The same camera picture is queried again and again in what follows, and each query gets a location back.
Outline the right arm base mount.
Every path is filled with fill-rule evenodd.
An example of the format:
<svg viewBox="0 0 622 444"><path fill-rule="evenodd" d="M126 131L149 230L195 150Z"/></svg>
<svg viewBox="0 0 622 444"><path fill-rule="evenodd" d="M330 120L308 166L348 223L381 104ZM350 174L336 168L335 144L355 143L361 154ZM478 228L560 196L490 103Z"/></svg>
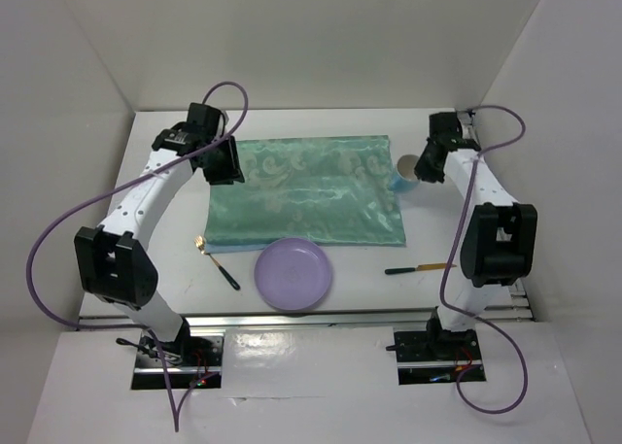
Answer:
<svg viewBox="0 0 622 444"><path fill-rule="evenodd" d="M401 386L485 382L486 374L476 333L464 339L432 342L424 331L395 331L394 341L385 348L395 355Z"/></svg>

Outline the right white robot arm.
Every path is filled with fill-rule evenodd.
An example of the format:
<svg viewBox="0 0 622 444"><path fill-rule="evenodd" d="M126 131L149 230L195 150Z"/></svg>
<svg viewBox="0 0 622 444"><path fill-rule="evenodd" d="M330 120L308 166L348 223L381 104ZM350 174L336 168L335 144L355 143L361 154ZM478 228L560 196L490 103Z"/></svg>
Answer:
<svg viewBox="0 0 622 444"><path fill-rule="evenodd" d="M474 340L475 318L501 288L531 272L537 211L503 188L476 141L464 136L455 112L429 116L429 137L414 173L430 184L450 179L464 198L450 255L459 260L467 284L443 294L424 336L428 354L446 359Z"/></svg>

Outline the teal satin placemat cloth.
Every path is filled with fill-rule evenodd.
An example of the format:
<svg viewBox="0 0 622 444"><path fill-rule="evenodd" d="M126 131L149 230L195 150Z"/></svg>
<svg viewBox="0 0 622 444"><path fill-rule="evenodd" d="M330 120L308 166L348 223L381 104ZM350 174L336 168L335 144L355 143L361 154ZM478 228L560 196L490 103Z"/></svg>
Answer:
<svg viewBox="0 0 622 444"><path fill-rule="evenodd" d="M214 253L288 237L329 246L402 247L386 135L241 141L245 181L210 191L204 236Z"/></svg>

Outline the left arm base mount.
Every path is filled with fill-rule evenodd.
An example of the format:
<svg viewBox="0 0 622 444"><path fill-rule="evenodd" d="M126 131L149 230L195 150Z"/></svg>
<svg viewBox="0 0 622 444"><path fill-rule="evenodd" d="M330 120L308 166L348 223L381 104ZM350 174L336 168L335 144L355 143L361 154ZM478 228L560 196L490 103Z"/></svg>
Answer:
<svg viewBox="0 0 622 444"><path fill-rule="evenodd" d="M143 335L132 342L118 337L116 343L135 350L131 389L133 391L164 390L162 361L153 340ZM225 337L221 333L194 339L190 351L182 357L165 353L169 380L173 390L191 385L198 389L219 389L222 386L222 364Z"/></svg>

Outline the light blue mug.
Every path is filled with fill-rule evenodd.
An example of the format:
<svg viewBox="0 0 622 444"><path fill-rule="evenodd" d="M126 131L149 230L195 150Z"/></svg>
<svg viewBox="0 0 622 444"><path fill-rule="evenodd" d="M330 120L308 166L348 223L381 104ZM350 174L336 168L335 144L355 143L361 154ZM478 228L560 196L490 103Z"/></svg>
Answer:
<svg viewBox="0 0 622 444"><path fill-rule="evenodd" d="M418 160L419 157L415 154L405 154L397 160L389 183L389 190L405 193L418 186L419 179L415 174L415 166Z"/></svg>

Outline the purple plate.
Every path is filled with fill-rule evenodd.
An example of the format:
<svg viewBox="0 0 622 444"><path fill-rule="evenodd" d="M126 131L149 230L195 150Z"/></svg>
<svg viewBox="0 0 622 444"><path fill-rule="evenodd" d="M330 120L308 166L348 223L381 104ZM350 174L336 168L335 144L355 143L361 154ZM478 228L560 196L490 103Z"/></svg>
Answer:
<svg viewBox="0 0 622 444"><path fill-rule="evenodd" d="M254 282L261 298L286 312L312 309L328 294L333 271L326 253L302 238L283 238L259 255Z"/></svg>

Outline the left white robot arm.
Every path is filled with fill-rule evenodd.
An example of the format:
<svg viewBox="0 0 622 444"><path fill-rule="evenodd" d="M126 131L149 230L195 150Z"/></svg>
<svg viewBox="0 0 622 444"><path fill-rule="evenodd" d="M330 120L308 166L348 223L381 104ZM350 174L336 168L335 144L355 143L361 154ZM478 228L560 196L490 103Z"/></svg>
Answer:
<svg viewBox="0 0 622 444"><path fill-rule="evenodd" d="M149 243L164 212L196 170L211 186L243 182L235 140L225 135L225 112L192 103L185 120L162 130L152 144L141 183L95 228L81 228L74 246L82 287L148 328L158 355L184 363L197 345L188 322L157 291Z"/></svg>

